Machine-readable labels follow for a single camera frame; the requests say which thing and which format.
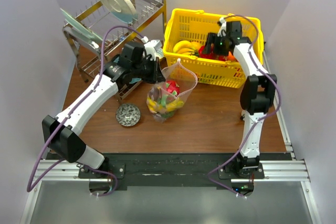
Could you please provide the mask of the green leafy vegetable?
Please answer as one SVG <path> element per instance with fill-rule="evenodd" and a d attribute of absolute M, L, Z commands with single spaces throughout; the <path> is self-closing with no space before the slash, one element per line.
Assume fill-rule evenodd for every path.
<path fill-rule="evenodd" d="M 158 98 L 158 112 L 162 118 L 168 119 L 174 115 L 174 112 L 169 110 L 169 104 L 173 101 L 174 97 L 168 94 L 162 94 Z"/>

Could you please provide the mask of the red pink fruit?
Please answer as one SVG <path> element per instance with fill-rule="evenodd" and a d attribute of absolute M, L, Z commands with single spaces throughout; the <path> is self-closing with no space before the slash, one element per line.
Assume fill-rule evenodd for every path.
<path fill-rule="evenodd" d="M 174 80 L 168 80 L 165 82 L 165 90 L 174 96 L 178 96 L 180 94 L 180 86 Z"/>

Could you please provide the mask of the clear zip top bag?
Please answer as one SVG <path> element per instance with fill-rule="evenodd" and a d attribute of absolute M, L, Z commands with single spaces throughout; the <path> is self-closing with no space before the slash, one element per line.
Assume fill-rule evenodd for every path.
<path fill-rule="evenodd" d="M 196 74 L 185 68 L 181 59 L 162 73 L 165 81 L 153 85 L 146 97 L 147 107 L 158 122 L 164 122 L 181 109 L 198 83 Z"/>

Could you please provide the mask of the red bell pepper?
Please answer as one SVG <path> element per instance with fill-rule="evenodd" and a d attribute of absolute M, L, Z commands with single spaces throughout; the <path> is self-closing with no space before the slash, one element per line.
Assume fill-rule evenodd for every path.
<path fill-rule="evenodd" d="M 210 52 L 208 54 L 205 53 L 205 46 L 201 46 L 200 49 L 198 50 L 199 57 L 204 58 L 204 59 L 214 59 L 215 55 Z"/>

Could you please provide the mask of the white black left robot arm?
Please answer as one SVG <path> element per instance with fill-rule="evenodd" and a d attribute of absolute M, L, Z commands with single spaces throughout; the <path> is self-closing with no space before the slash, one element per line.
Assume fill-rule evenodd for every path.
<path fill-rule="evenodd" d="M 165 78 L 160 68 L 162 57 L 160 40 L 150 40 L 145 44 L 126 43 L 121 54 L 103 66 L 102 73 L 94 78 L 75 102 L 55 117 L 48 115 L 43 119 L 47 146 L 70 163 L 89 166 L 97 178 L 105 177 L 109 171 L 107 159 L 84 143 L 79 135 L 100 107 L 133 78 L 151 84 L 163 82 Z"/>

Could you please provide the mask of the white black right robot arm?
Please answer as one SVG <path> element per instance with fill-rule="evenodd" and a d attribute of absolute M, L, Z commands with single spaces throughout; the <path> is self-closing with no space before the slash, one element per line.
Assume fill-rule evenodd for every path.
<path fill-rule="evenodd" d="M 258 170 L 260 138 L 267 113 L 273 105 L 277 77 L 269 74 L 253 51 L 253 41 L 243 36 L 240 21 L 218 21 L 218 33 L 209 33 L 204 52 L 219 56 L 232 54 L 246 76 L 240 95 L 241 119 L 244 121 L 243 140 L 239 151 L 222 168 L 239 178 Z"/>

